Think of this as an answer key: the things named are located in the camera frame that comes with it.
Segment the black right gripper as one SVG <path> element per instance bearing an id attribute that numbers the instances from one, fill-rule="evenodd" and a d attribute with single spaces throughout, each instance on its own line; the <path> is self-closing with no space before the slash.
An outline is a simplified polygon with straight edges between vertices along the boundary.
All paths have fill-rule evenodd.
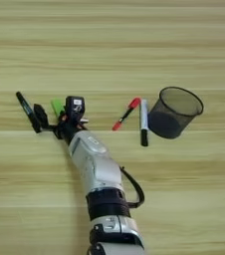
<path id="1" fill-rule="evenodd" d="M 79 131 L 86 130 L 86 125 L 89 123 L 88 119 L 82 118 L 78 122 L 63 115 L 55 127 L 49 124 L 48 116 L 41 105 L 34 104 L 34 113 L 42 129 L 53 130 L 57 139 L 63 139 L 66 144 L 70 144 Z"/>

